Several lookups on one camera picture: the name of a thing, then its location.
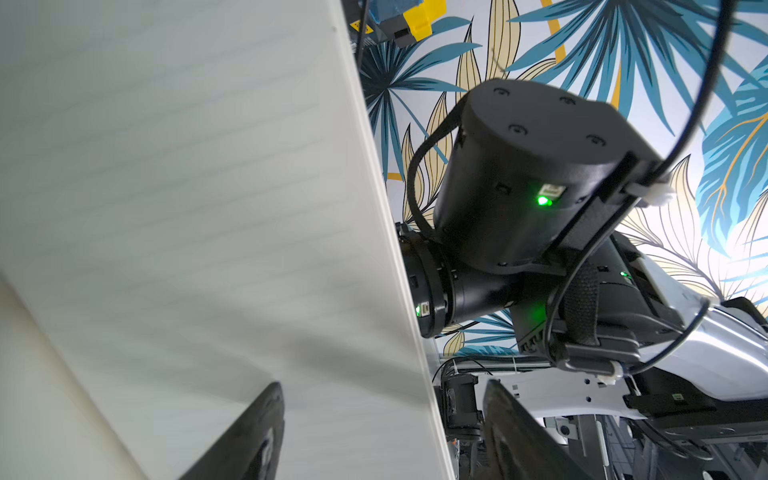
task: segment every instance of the mounting hole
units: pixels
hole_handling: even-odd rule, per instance
[[[512,188],[507,187],[502,183],[498,183],[496,184],[496,191],[499,192],[500,194],[509,195],[510,193],[512,193]]]
[[[605,140],[598,137],[597,135],[587,135],[587,140],[589,140],[593,145],[597,145],[598,147],[605,147]]]
[[[522,125],[510,125],[509,126],[509,131],[512,132],[512,133],[519,134],[519,135],[527,135],[528,134],[528,129],[523,127]]]

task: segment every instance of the wire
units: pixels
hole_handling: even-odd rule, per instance
[[[704,71],[704,75],[701,80],[701,86],[699,87],[699,94],[697,95],[696,102],[690,111],[688,121],[683,128],[682,134],[677,139],[677,143],[672,148],[669,156],[663,161],[657,169],[651,172],[641,185],[648,187],[662,178],[670,170],[670,167],[680,156],[680,152],[688,145],[691,137],[693,136],[696,128],[701,121],[701,117],[704,113],[704,109],[709,103],[712,92],[717,83],[718,76],[720,74],[720,63],[723,60],[725,54],[725,46],[728,38],[728,32],[733,21],[733,11],[736,8],[736,0],[723,0],[720,3],[720,13],[717,16],[717,27],[715,29],[714,39],[712,40],[712,48],[710,49],[710,57],[707,59],[707,66]],[[552,353],[550,352],[550,338],[552,336],[552,324],[554,323],[554,315],[558,311],[558,307],[565,296],[565,291],[571,285],[576,273],[584,264],[585,260],[591,256],[594,251],[608,238],[611,233],[616,230],[619,223],[627,216],[630,210],[632,210],[640,201],[639,197],[629,196],[624,203],[614,212],[608,222],[597,231],[597,233],[587,242],[584,249],[578,254],[576,260],[568,269],[568,274],[565,276],[565,280],[560,284],[551,305],[548,308],[547,320],[544,326],[544,335],[542,337],[541,349],[544,350],[544,355],[547,359],[555,363]]]
[[[675,350],[680,348],[681,345],[683,345],[683,342],[685,342],[691,333],[694,332],[697,328],[699,328],[699,325],[707,318],[707,312],[710,309],[710,301],[704,300],[704,303],[701,306],[701,309],[699,310],[699,313],[694,317],[694,320],[690,323],[690,325],[672,342],[669,344],[669,346],[662,350],[658,355],[656,355],[654,358],[648,360],[643,365],[635,366],[627,370],[627,375],[637,375],[638,373],[646,372],[650,369],[652,369],[654,366],[656,366],[657,363],[659,363],[661,360],[666,359],[669,355],[672,355]]]
[[[485,367],[482,365],[482,363],[478,362],[477,360],[473,359],[472,357],[469,357],[469,359],[470,359],[471,361],[473,361],[473,362],[477,363],[478,365],[480,365],[480,368],[481,368],[481,369],[483,369],[483,370],[485,370],[486,372],[488,372],[488,374],[489,374],[490,376],[493,376],[493,372],[491,372],[491,370],[488,370],[488,369],[486,369],[486,368],[485,368]]]
[[[366,36],[366,29],[368,28],[368,10],[371,7],[371,0],[362,0],[362,9],[360,10],[360,25],[357,30],[357,47],[355,48],[355,63],[357,63],[357,69],[362,66],[362,51],[365,46],[362,44],[363,37]]]
[[[705,462],[708,462],[714,458],[714,455],[709,453],[704,447],[697,445],[693,443],[692,441],[688,440],[690,442],[691,446],[693,448],[689,448],[687,445],[680,445],[675,443],[672,439],[670,439],[668,436],[666,436],[664,433],[660,432],[656,427],[653,426],[650,422],[647,420],[631,420],[653,443],[656,445],[659,445],[662,449],[666,449],[667,451],[671,452],[674,455],[677,455],[680,458],[698,458],[699,460],[704,460]],[[660,438],[662,441],[667,443],[666,445],[659,442],[658,440],[654,439],[654,435],[658,438]]]
[[[414,186],[416,173],[419,171],[419,164],[422,162],[424,156],[427,155],[429,149],[437,145],[437,142],[440,139],[442,139],[454,128],[461,124],[462,112],[464,111],[464,105],[467,103],[467,98],[469,98],[469,95],[470,94],[464,95],[459,101],[456,102],[456,105],[454,105],[448,115],[445,116],[445,119],[440,122],[440,125],[438,125],[435,131],[432,132],[432,134],[429,135],[426,140],[424,140],[424,143],[419,146],[411,158],[411,163],[408,164],[408,172],[406,173],[406,196],[408,200],[408,208],[411,209],[413,220],[416,222],[416,225],[419,226],[419,230],[421,230],[422,235],[428,239],[434,238],[435,231],[432,229],[432,225],[430,225],[429,222],[427,222],[427,220],[424,218],[424,215],[422,215],[422,211],[419,208],[419,203],[416,201],[416,189]]]
[[[437,367],[437,370],[435,370],[435,375],[432,376],[432,383],[435,382],[435,379],[437,378],[437,374],[440,373],[440,370],[442,370],[442,367],[444,367],[446,363],[451,362],[451,361],[455,362],[456,359],[447,359],[446,361],[441,363],[439,367]]]
[[[442,364],[441,364],[439,367],[437,367],[437,370],[435,371],[435,375],[433,375],[433,376],[432,376],[432,383],[434,383],[434,382],[435,382],[435,379],[437,378],[437,374],[438,374],[438,373],[440,373],[440,370],[442,369],[442,367],[444,367],[444,366],[445,366],[445,364],[446,364],[446,363],[448,363],[448,362],[454,362],[454,364],[455,364],[455,363],[456,363],[456,360],[459,360],[459,361],[461,361],[461,360],[463,360],[463,359],[471,360],[471,361],[473,361],[473,362],[477,363],[478,365],[480,365],[480,368],[481,368],[481,369],[485,370],[486,372],[488,372],[488,374],[489,374],[489,375],[493,376],[493,372],[491,372],[491,370],[488,370],[487,368],[485,368],[485,367],[483,366],[483,364],[482,364],[482,363],[480,363],[480,362],[478,362],[476,359],[472,358],[471,356],[460,356],[460,357],[453,357],[453,358],[451,358],[451,359],[447,359],[447,360],[446,360],[446,361],[444,361],[444,362],[443,362],[443,363],[442,363]]]

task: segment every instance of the wallpaper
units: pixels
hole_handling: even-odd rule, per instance
[[[612,104],[664,157],[697,95],[717,0],[448,1],[433,35],[366,50],[361,80],[395,221],[412,224],[403,174],[456,101],[489,78],[517,78]],[[620,231],[687,286],[768,312],[768,2],[742,0],[703,123],[674,168],[677,199],[636,209]],[[557,141],[558,132],[552,132]],[[416,178],[429,220],[452,135]],[[443,354],[517,352],[508,311],[454,325]]]

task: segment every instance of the yellow leaf pattern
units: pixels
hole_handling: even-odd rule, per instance
[[[464,332],[456,333],[442,350],[443,356],[454,356],[456,352],[464,348]]]
[[[424,215],[424,220],[427,220],[427,223],[429,223],[429,224],[430,224],[431,226],[433,226],[433,227],[435,226],[435,218],[434,218],[434,214],[435,214],[435,208],[434,208],[434,207],[430,207],[430,208],[428,208],[428,209],[427,209],[427,210],[425,210],[425,211],[424,211],[424,213],[423,213],[423,215]],[[421,229],[419,229],[419,225],[416,225],[416,222],[415,222],[413,219],[411,219],[411,220],[408,222],[408,225],[409,225],[409,226],[410,226],[410,227],[411,227],[411,228],[412,228],[414,231],[417,231],[417,232],[421,231]]]
[[[432,134],[442,121],[445,120],[446,116],[448,116],[448,109],[445,107],[445,92],[443,92],[443,94],[440,95],[440,99],[438,99],[435,108],[432,110],[432,115],[429,117],[427,133]],[[439,148],[445,155],[446,159],[450,158],[451,149],[453,148],[453,134],[448,134],[442,140],[438,141],[437,148]],[[429,149],[429,152],[425,156],[424,164],[427,170],[427,179],[429,180],[429,196],[427,198],[429,201],[432,201],[437,194],[437,190],[440,188],[440,184],[442,184],[446,164],[434,148]]]
[[[533,77],[543,74],[557,64],[558,61],[554,58],[547,58],[546,60],[542,60],[537,64],[531,65],[528,70],[518,75],[518,80],[531,80]]]
[[[663,207],[635,209],[620,225],[638,248],[675,280],[703,295],[719,300],[745,296],[756,303],[763,315],[768,296],[762,272],[768,271],[768,224],[762,215],[768,192],[760,196],[748,218],[734,229],[729,242],[730,258],[710,248],[701,238],[696,199],[689,184],[690,156],[673,170],[670,184],[677,198]]]
[[[488,59],[485,62],[485,79],[507,78],[505,69],[515,61],[520,45],[520,24],[508,22],[518,16],[513,0],[492,0],[488,18]]]
[[[462,327],[463,325],[461,323],[453,323],[452,325],[448,325],[446,328],[442,329],[440,333],[442,335],[448,335],[450,332],[455,332]]]
[[[413,158],[413,143],[411,142],[411,125],[406,128],[405,134],[402,136],[402,168],[404,171],[408,171],[408,166],[411,164]],[[424,175],[422,174],[422,168],[416,172],[416,202],[420,205],[424,200]],[[408,222],[411,218],[411,209],[408,207],[408,200],[405,193],[403,193],[402,199],[402,218],[403,221]]]
[[[467,35],[464,36],[464,41],[472,42],[472,24],[469,24],[469,27],[467,28]],[[475,49],[472,49],[458,59],[456,86],[463,88],[466,91],[456,92],[456,101],[461,100],[467,92],[474,87],[477,87],[481,81],[480,71],[478,70],[478,61],[475,57]]]

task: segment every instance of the white paper sheet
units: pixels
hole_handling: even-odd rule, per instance
[[[153,480],[452,478],[336,0],[0,6],[0,269]]]

